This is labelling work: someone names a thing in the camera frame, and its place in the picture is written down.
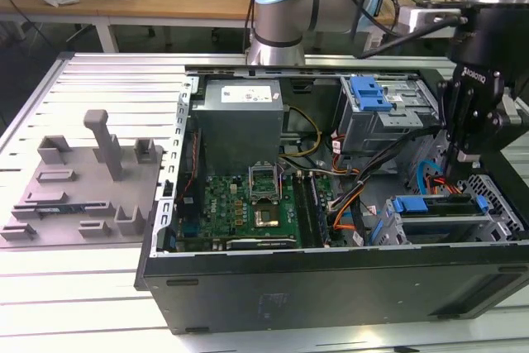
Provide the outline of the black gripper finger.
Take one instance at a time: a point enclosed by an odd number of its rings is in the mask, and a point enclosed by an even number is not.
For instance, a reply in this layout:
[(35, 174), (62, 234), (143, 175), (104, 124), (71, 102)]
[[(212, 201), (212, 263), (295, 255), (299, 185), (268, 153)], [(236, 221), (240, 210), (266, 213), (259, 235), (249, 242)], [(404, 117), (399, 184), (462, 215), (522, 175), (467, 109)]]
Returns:
[(446, 180), (450, 177), (450, 161), (452, 157), (453, 152), (453, 145), (451, 143), (451, 136), (452, 136), (452, 115), (450, 110), (451, 100), (453, 97), (453, 88), (454, 84), (453, 81), (450, 80), (443, 80), (438, 85), (439, 93), (440, 93), (440, 101), (438, 104), (439, 107), (439, 115), (441, 120), (442, 129), (445, 132), (446, 136), (446, 150), (445, 154), (443, 155), (443, 161), (442, 161), (442, 168), (443, 168), (443, 174), (446, 178)]
[(474, 158), (483, 151), (484, 133), (491, 122), (500, 91), (453, 91), (451, 93), (451, 182), (466, 179)]

